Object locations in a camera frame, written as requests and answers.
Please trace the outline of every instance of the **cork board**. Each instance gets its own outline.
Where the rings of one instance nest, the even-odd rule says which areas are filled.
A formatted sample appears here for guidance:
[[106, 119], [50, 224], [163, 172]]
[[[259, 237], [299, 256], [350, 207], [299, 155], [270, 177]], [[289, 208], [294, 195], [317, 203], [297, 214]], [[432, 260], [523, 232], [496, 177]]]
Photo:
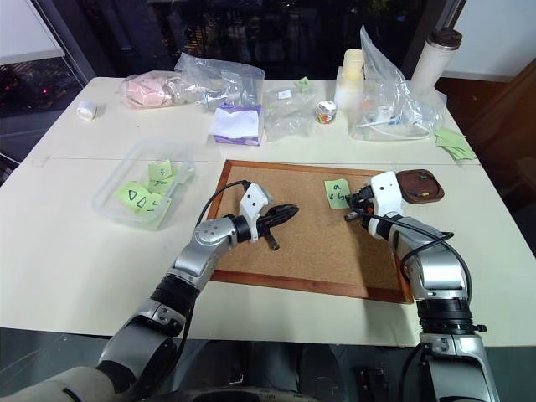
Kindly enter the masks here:
[[[296, 204], [300, 211], [272, 228], [281, 246], [266, 240], [239, 244], [225, 255], [213, 281], [314, 291], [384, 302], [411, 303], [409, 287], [397, 269], [387, 242], [376, 240], [358, 221], [346, 223], [347, 209], [330, 209], [325, 180], [346, 178], [351, 191], [377, 171], [313, 167], [282, 163], [225, 162], [218, 188], [237, 180], [265, 187], [275, 204]], [[225, 190], [209, 218], [238, 214], [241, 186]]]

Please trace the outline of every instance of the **silver robot arm segment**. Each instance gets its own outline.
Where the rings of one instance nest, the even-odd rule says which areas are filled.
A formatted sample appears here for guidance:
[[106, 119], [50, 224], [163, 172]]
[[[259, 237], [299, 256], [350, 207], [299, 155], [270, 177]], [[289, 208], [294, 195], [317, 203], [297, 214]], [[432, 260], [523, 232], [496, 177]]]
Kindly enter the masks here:
[[477, 335], [486, 328], [472, 323], [469, 270], [445, 243], [445, 234], [403, 216], [401, 203], [396, 175], [381, 173], [348, 197], [353, 212], [345, 219], [363, 218], [363, 227], [374, 238], [387, 240], [403, 262], [423, 329], [420, 341], [433, 385], [428, 397], [498, 402], [486, 351]]
[[263, 236], [275, 250], [270, 228], [298, 211], [290, 204], [265, 211], [273, 201], [270, 194], [258, 184], [246, 183], [240, 215], [197, 225], [151, 297], [106, 344], [96, 368], [73, 368], [1, 400], [107, 402], [139, 400], [154, 392], [180, 357], [182, 350], [173, 338], [188, 329], [195, 300], [219, 259], [238, 243]]

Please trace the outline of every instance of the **plastic storage box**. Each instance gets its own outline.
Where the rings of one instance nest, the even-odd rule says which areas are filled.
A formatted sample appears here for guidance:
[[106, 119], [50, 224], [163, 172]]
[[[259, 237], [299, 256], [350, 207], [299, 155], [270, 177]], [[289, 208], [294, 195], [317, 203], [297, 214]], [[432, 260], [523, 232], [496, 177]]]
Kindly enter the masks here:
[[[91, 207], [99, 215], [116, 222], [143, 229], [158, 229], [169, 219], [186, 191], [190, 178], [195, 174], [192, 149], [176, 142], [144, 141], [138, 143], [116, 167], [91, 200]], [[137, 214], [131, 211], [115, 195], [129, 182], [146, 183], [148, 165], [169, 160], [177, 170], [160, 204], [153, 212]]]

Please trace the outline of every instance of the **wooden frame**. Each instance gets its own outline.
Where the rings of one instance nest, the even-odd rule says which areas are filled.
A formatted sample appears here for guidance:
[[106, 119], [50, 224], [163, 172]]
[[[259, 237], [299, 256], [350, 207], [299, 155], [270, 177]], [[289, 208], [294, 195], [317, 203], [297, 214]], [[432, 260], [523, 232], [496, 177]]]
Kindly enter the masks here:
[[[224, 168], [219, 178], [218, 188], [222, 188], [228, 182], [231, 169], [234, 167], [245, 168], [265, 168], [276, 170], [290, 170], [295, 172], [314, 172], [314, 173], [335, 173], [341, 175], [355, 175], [355, 176], [372, 176], [380, 173], [378, 171], [360, 170], [360, 169], [346, 169], [346, 168], [333, 168], [333, 167], [316, 167], [307, 165], [291, 165], [284, 163], [263, 163], [263, 162], [247, 162], [247, 161], [235, 161], [228, 160], [224, 164]], [[213, 202], [209, 210], [209, 219], [215, 219], [218, 215], [219, 206], [223, 194], [220, 194]], [[396, 266], [399, 266], [399, 261], [394, 257]], [[335, 283], [327, 281], [314, 281], [302, 278], [293, 278], [286, 276], [273, 276], [257, 273], [248, 273], [241, 271], [227, 271], [216, 270], [212, 276], [213, 281], [233, 282], [255, 286], [270, 286], [281, 289], [291, 289], [296, 291], [313, 291], [317, 293], [327, 293], [339, 296], [361, 297], [372, 300], [380, 300], [383, 302], [398, 302], [398, 303], [411, 303], [413, 297], [411, 296], [410, 288], [407, 281], [400, 273], [400, 269], [396, 270], [397, 281], [399, 284], [399, 290], [357, 286], [345, 283]]]

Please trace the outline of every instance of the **plastic bag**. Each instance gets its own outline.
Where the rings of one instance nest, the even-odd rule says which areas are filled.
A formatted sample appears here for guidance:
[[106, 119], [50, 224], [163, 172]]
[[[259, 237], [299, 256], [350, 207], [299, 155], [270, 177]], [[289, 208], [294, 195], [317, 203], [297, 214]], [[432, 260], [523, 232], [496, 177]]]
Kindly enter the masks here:
[[265, 72], [257, 67], [182, 53], [175, 71], [181, 73], [181, 97], [211, 111], [223, 103], [239, 107], [260, 104]]
[[276, 141], [290, 135], [311, 135], [315, 121], [316, 95], [312, 86], [306, 90], [266, 90], [263, 96], [266, 139]]
[[167, 107], [185, 102], [179, 94], [181, 75], [174, 71], [149, 71], [130, 75], [121, 83], [121, 100], [133, 109]]
[[407, 81], [372, 43], [365, 28], [360, 31], [364, 58], [364, 93], [360, 116], [349, 133], [360, 140], [412, 140], [426, 138], [443, 124], [446, 96], [433, 90], [417, 96]]

